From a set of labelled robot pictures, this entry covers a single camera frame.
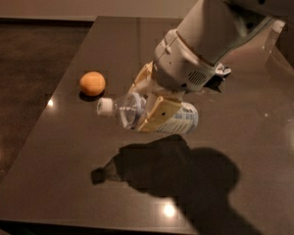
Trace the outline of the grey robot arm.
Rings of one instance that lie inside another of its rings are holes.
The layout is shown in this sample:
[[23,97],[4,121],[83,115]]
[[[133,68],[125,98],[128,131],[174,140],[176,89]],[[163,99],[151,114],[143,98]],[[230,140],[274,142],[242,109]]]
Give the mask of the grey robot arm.
[[142,100],[129,126],[138,132],[185,134],[199,121],[182,101],[216,74],[220,60],[245,44],[272,19],[294,27],[294,0],[198,0],[156,47],[129,92]]

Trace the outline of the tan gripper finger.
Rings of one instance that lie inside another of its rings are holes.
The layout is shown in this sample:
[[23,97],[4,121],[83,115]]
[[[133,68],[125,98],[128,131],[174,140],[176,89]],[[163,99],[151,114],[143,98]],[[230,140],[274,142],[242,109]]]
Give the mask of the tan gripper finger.
[[138,93],[140,95],[147,95],[151,91],[152,86],[154,85],[152,72],[153,72],[153,63],[146,64],[140,70],[137,77],[134,79],[128,92]]
[[162,124],[168,121],[179,109],[181,102],[159,96],[153,108],[140,121],[136,130],[138,132],[156,132]]

